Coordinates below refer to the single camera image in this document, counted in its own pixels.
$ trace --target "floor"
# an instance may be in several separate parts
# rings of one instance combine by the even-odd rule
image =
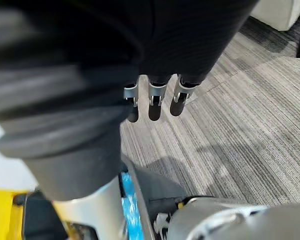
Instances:
[[[122,151],[189,194],[249,203],[300,202],[300,21],[278,32],[250,18],[179,117],[148,118],[141,77],[139,120],[122,124]]]

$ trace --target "blue object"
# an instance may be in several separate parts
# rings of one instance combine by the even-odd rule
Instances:
[[[135,187],[129,173],[121,174],[122,185],[126,197],[121,199],[123,214],[126,219],[129,240],[144,240],[144,233],[138,209]]]

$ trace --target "metal joint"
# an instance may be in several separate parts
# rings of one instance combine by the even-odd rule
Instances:
[[[139,80],[136,82],[136,84],[133,87],[125,87],[123,91],[123,98],[133,99],[133,107],[138,106],[138,100],[139,100]]]
[[[154,105],[154,97],[159,97],[158,106],[161,106],[161,104],[165,98],[166,89],[167,89],[167,84],[163,85],[163,86],[155,86],[149,82],[149,85],[148,85],[149,104],[151,106],[153,106]]]
[[[178,79],[175,83],[175,87],[174,87],[174,92],[173,92],[173,100],[177,103],[179,101],[180,98],[180,94],[186,94],[186,98],[188,99],[191,97],[191,95],[194,93],[195,88],[197,86],[194,87],[185,87],[182,86],[181,84],[181,75],[178,76]]]

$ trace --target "yellow object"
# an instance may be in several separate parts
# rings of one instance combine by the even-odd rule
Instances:
[[[182,209],[184,207],[184,203],[183,202],[179,202],[178,203],[178,209]]]
[[[0,240],[22,240],[22,206],[13,205],[15,195],[23,192],[0,190]]]

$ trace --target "white sofa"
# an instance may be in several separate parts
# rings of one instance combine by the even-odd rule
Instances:
[[[251,16],[279,31],[287,31],[300,16],[300,0],[260,0]],[[300,58],[300,41],[296,57]]]

